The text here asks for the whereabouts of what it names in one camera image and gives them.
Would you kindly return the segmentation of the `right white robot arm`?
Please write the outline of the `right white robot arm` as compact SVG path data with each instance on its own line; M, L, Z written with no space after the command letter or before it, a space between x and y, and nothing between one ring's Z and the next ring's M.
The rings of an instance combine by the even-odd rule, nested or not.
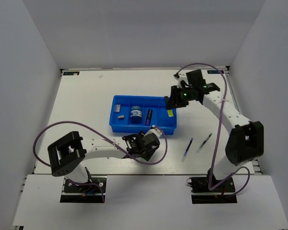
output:
M245 163L263 155L264 126L251 121L226 101L226 92L221 92L215 83L207 83L200 69L185 76L176 73L174 77L178 83L171 87L170 96L165 97L166 108L183 108L190 101L198 101L219 119L218 126L225 127L229 134L225 156L219 162L213 159L208 170L207 185L218 191Z

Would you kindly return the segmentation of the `yellow black highlighter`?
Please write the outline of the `yellow black highlighter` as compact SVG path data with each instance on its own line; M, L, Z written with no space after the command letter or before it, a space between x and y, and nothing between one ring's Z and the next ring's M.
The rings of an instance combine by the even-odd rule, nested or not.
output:
M174 114L174 112L173 112L173 110L167 110L167 113L168 113L168 116L169 117L174 117L175 116L175 114Z

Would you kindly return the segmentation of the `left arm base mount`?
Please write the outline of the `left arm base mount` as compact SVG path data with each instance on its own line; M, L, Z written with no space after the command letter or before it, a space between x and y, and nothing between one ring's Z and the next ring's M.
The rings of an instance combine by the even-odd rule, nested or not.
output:
M100 189L94 185L74 185L71 182L64 181L62 193L60 196L61 203L104 203L106 199L107 177L92 177L92 182L97 184Z

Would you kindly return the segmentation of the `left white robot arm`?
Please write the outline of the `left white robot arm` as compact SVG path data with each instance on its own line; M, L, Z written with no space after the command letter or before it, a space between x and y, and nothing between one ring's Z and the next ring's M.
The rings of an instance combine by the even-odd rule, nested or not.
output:
M82 161L96 158L131 159L141 158L149 161L159 148L162 132L151 128L146 133L123 136L121 139L84 139L78 131L61 137L48 146L51 174L65 176L75 182L81 191L91 188L89 170Z

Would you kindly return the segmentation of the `purple black highlighter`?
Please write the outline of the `purple black highlighter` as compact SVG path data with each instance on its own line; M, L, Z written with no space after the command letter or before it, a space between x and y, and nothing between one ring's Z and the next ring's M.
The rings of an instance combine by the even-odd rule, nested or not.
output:
M148 112L147 112L146 120L145 120L145 125L146 126L149 126L150 123L151 123L152 113L153 113L153 110L149 109Z

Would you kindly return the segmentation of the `white eraser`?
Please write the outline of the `white eraser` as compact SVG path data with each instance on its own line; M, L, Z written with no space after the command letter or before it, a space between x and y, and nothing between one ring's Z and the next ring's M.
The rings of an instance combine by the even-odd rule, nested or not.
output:
M116 104L116 105L114 106L114 112L115 112L115 113L119 113L119 112L120 112L120 108L121 108L121 105L120 105L120 104Z

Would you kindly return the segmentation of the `blue correction tape roll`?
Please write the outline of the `blue correction tape roll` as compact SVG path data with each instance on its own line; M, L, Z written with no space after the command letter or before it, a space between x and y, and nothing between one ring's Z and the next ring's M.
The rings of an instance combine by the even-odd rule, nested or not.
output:
M132 106L130 110L130 121L132 124L140 124L143 119L142 108L140 106Z

